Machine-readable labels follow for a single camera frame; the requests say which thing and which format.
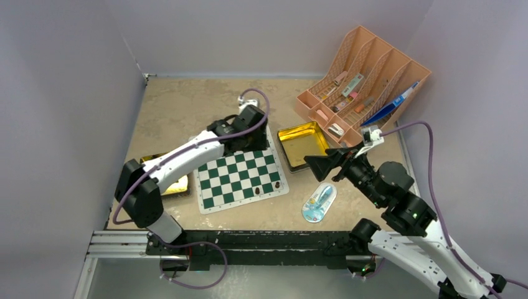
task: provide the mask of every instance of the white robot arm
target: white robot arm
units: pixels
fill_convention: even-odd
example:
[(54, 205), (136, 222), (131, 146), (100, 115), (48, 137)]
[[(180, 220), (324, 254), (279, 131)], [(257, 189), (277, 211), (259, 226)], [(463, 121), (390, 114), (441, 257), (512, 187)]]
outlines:
[[(166, 243), (175, 241), (183, 230), (176, 220), (163, 209), (161, 194), (179, 178), (209, 161), (235, 151), (265, 150), (267, 120), (262, 122), (265, 113), (257, 105), (257, 100), (239, 102), (239, 115), (228, 116), (223, 120), (213, 122), (198, 136), (170, 153), (146, 161), (143, 165), (134, 159), (126, 162), (114, 195), (132, 221), (139, 228), (148, 228)], [(221, 138), (247, 131), (259, 122), (262, 124), (246, 135)], [(206, 140), (214, 141), (204, 143), (203, 141)], [(133, 189), (124, 203), (121, 203), (127, 190), (146, 174), (148, 175), (145, 180)]]
[[(367, 219), (355, 226), (352, 235), (368, 243), (369, 251), (387, 258), (434, 292), (444, 293), (449, 298), (485, 298), (490, 288), (493, 293), (502, 292), (506, 285), (504, 277), (482, 269), (456, 242), (451, 240), (452, 247), (448, 245), (446, 238), (451, 237), (443, 234), (435, 211), (408, 191), (414, 180), (400, 163), (385, 162), (378, 170), (370, 165), (364, 153), (383, 143), (381, 131), (373, 126), (362, 129), (362, 135), (364, 142), (353, 148), (327, 149), (327, 156), (307, 156), (304, 160), (318, 181), (340, 166), (340, 172), (332, 180), (348, 179), (377, 208), (386, 208), (383, 220), (423, 249), (428, 257), (391, 239)], [(481, 283), (475, 274), (485, 282)]]

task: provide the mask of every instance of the wooden table surface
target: wooden table surface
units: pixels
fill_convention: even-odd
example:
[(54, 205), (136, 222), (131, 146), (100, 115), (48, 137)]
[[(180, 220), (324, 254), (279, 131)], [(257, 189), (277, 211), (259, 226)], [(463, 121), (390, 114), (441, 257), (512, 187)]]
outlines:
[[(280, 129), (305, 123), (294, 111), (296, 96), (315, 83), (296, 79), (176, 79), (151, 78), (130, 143), (126, 161), (149, 154), (163, 153), (186, 143), (212, 121), (238, 113), (237, 97), (248, 87), (263, 90), (271, 101), (269, 126), (272, 136)], [(220, 230), (351, 230), (365, 217), (391, 230), (378, 210), (346, 179), (334, 183), (337, 198), (324, 219), (312, 224), (301, 216), (301, 207), (319, 186), (310, 170), (290, 173), (284, 156), (281, 164), (290, 186), (288, 194), (240, 207), (202, 215), (197, 191), (186, 197), (164, 199), (168, 211), (184, 229)], [(403, 163), (396, 134), (385, 137), (385, 143), (369, 152), (369, 161), (378, 167), (384, 161)], [(338, 169), (328, 176), (335, 175)], [(128, 219), (123, 210), (119, 219)], [(133, 224), (108, 224), (108, 229), (137, 229)]]

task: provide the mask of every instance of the gray wall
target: gray wall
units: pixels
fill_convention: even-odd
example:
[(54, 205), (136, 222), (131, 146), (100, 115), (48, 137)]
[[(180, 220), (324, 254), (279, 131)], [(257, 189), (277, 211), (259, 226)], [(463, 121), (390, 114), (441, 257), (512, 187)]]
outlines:
[[(435, 134), (435, 193), (457, 242), (487, 270), (528, 277), (528, 2), (435, 1), (407, 54), (433, 71), (401, 123)], [(428, 137), (405, 132), (429, 199)], [(515, 286), (505, 298), (526, 298)]]
[(107, 0), (143, 72), (323, 76), (362, 24), (404, 49), (433, 0)]
[(1, 1), (0, 298), (72, 298), (143, 93), (103, 0)]

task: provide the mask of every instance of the chessboard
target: chessboard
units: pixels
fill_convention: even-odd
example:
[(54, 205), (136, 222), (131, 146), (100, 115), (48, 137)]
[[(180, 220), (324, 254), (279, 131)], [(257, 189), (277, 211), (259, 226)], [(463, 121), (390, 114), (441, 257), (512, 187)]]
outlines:
[(269, 127), (266, 136), (268, 149), (265, 151), (236, 152), (194, 170), (202, 214), (285, 195), (290, 191)]

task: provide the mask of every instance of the yellow metal tray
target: yellow metal tray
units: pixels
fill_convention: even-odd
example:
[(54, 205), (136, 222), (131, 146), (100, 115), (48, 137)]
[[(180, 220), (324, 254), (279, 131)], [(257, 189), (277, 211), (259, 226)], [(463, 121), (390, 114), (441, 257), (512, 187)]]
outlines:
[(326, 156), (329, 148), (316, 121), (280, 130), (277, 137), (292, 173), (308, 167), (305, 156)]
[[(152, 159), (159, 158), (163, 156), (166, 153), (163, 154), (152, 154), (150, 156), (141, 157), (139, 159), (139, 163), (143, 163), (145, 161), (149, 161)], [(189, 189), (189, 176), (183, 176), (179, 180), (176, 181), (176, 183), (169, 186), (169, 188), (162, 194), (162, 196), (165, 195), (173, 195), (173, 196), (185, 196), (190, 195), (191, 190)]]

